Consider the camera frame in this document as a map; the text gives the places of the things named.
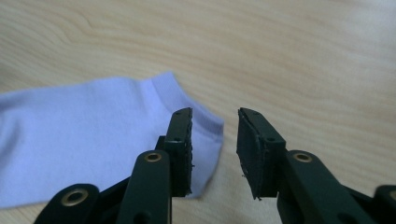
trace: wooden table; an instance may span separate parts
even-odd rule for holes
[[[225,119],[217,171],[202,198],[174,200],[174,223],[280,223],[276,200],[253,201],[242,177],[241,106],[342,184],[396,184],[394,1],[0,3],[0,92],[168,70]],[[0,223],[32,223],[43,206],[2,210]]]

